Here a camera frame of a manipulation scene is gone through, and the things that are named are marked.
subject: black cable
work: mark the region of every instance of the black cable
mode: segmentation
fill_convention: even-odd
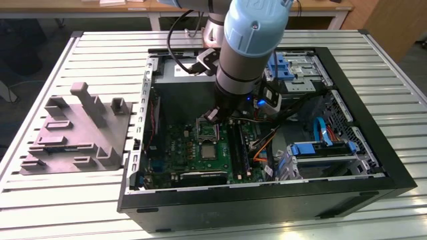
[[[267,140],[273,134],[275,134],[277,130],[279,129],[279,127],[282,126],[282,124],[286,122],[287,118],[291,117],[302,108],[303,104],[313,98],[319,97],[325,94],[327,94],[329,90],[321,90],[317,91],[314,93],[307,93],[305,96],[302,96],[290,106],[287,106],[279,113],[278,113],[278,117],[275,118],[274,122],[273,122],[273,129],[270,131],[270,133],[261,138],[259,140],[257,140],[253,143],[253,146],[258,146],[265,140]]]
[[[203,18],[205,14],[206,14],[205,12],[202,12],[202,14],[199,12],[199,21],[198,21],[198,25],[195,27],[194,34],[191,34],[191,32],[189,33],[189,37],[191,37],[191,38],[194,38],[197,36],[197,34],[198,34],[198,31],[199,31],[199,28],[201,28],[201,22],[202,22],[202,18]]]
[[[191,14],[194,12],[194,10],[189,10],[187,12],[185,12],[183,15],[181,15],[181,17],[177,19],[177,21],[174,22],[173,26],[171,26],[171,29],[169,31],[169,34],[167,34],[167,39],[166,39],[166,45],[167,45],[167,51],[169,51],[169,54],[171,55],[173,59],[175,60],[177,64],[181,66],[181,68],[189,73],[189,74],[193,74],[193,72],[189,70],[189,68],[182,64],[182,62],[178,60],[173,50],[171,50],[171,36],[173,36],[173,32],[174,32],[174,28],[175,28],[175,25],[177,23],[179,23],[185,17],[187,17],[189,14]]]
[[[297,14],[297,17],[301,17],[303,15],[302,2],[301,2],[301,0],[297,0],[297,2],[298,2],[298,14]]]
[[[275,129],[279,128],[279,126],[285,123],[289,117],[291,117],[302,108],[303,104],[313,98],[319,97],[325,95],[329,92],[327,89],[323,89],[321,91],[317,91],[314,93],[307,93],[305,96],[302,96],[287,108],[285,108],[279,113],[278,117],[275,118],[273,125],[275,126]]]

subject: blue drive bracket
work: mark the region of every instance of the blue drive bracket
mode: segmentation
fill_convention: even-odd
[[[275,55],[273,54],[269,59],[269,70],[271,72],[271,75],[274,78],[278,78],[281,81],[293,81],[295,78],[295,75],[290,71],[290,62],[283,57],[282,53],[277,53],[278,56],[278,76],[277,75],[277,64],[275,64]]]
[[[350,141],[350,142],[347,143],[347,145],[349,145],[350,151],[351,151],[353,153],[358,152],[357,144],[355,144],[353,141]]]
[[[326,142],[327,146],[333,146],[333,141],[330,139],[329,136],[329,131],[327,131],[327,124],[326,121],[323,119],[323,117],[318,116],[314,119],[314,123],[313,123],[313,134],[314,134],[314,140],[318,142],[321,141],[321,136],[319,136],[319,125],[321,125],[321,131],[322,131],[322,137],[323,137],[323,141]]]

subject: aluminum table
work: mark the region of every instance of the aluminum table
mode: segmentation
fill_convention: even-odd
[[[361,95],[418,188],[369,205],[345,218],[263,224],[150,235],[117,212],[123,169],[19,174],[45,123],[53,95],[69,103],[74,82],[87,82],[105,103],[123,97],[139,108],[150,48],[166,48],[166,31],[85,32],[70,39],[0,163],[0,239],[426,239],[427,98],[370,35],[355,30],[290,30],[281,47],[329,47]],[[202,35],[173,35],[173,47],[202,47]],[[134,127],[129,129],[134,136]],[[129,140],[126,150],[133,148]]]

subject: wooden desk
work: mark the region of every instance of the wooden desk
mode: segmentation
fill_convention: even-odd
[[[181,9],[170,5],[159,3],[157,0],[150,0],[150,21],[153,30],[161,31],[159,18],[162,17],[179,17],[187,9]],[[330,0],[301,0],[302,6],[302,17],[331,17],[329,24],[329,30],[339,30],[345,22],[346,16],[350,11],[354,10],[354,5],[350,0],[342,0],[342,3],[333,2]],[[299,4],[294,0],[291,7],[291,17],[298,16]],[[189,15],[190,17],[198,16],[194,12]]]
[[[150,0],[150,11],[151,12],[186,12],[189,9],[181,9],[173,7],[170,5],[159,3],[157,0]],[[342,0],[342,3],[333,2],[330,0],[299,0],[303,11],[351,11],[354,9],[354,5],[350,0]],[[294,0],[294,5],[291,8],[293,12],[298,12],[299,4],[297,0]]]
[[[342,3],[330,0],[301,0],[303,17],[333,17],[330,30],[342,27],[349,11],[354,9],[350,0]],[[295,1],[291,17],[298,15],[299,6]],[[127,2],[126,5],[101,7],[98,1],[82,0],[0,0],[0,19],[59,19],[59,18],[127,18],[147,17],[151,29],[161,30],[161,17],[179,17],[186,9],[175,8],[157,0],[146,2]]]

